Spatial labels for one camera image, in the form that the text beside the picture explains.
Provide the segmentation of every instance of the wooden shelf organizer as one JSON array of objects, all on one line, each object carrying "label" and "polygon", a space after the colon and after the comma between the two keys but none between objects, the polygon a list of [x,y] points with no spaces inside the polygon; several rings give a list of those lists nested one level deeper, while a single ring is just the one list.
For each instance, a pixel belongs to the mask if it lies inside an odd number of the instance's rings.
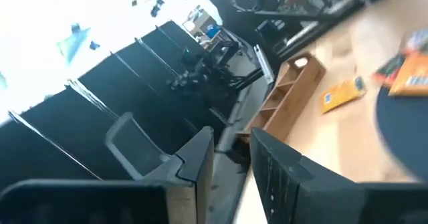
[{"label": "wooden shelf organizer", "polygon": [[[298,67],[296,61],[306,58],[307,64]],[[310,53],[300,54],[283,64],[285,74],[267,96],[256,115],[238,136],[248,141],[253,127],[263,128],[284,141],[326,73],[325,67]]]}]

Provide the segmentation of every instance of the desk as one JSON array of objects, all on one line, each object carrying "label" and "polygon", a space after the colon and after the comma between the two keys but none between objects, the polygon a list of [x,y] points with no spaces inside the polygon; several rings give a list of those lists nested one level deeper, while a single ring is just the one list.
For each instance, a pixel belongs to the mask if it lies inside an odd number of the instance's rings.
[{"label": "desk", "polygon": [[[405,33],[428,25],[426,5],[428,0],[379,0],[309,45],[305,50],[326,66],[327,73],[283,141],[353,181],[418,181],[377,132],[375,106],[380,87],[370,75],[396,54]],[[321,115],[321,93],[352,77],[355,69],[366,82],[367,94]],[[235,223],[267,223],[251,173]]]}]

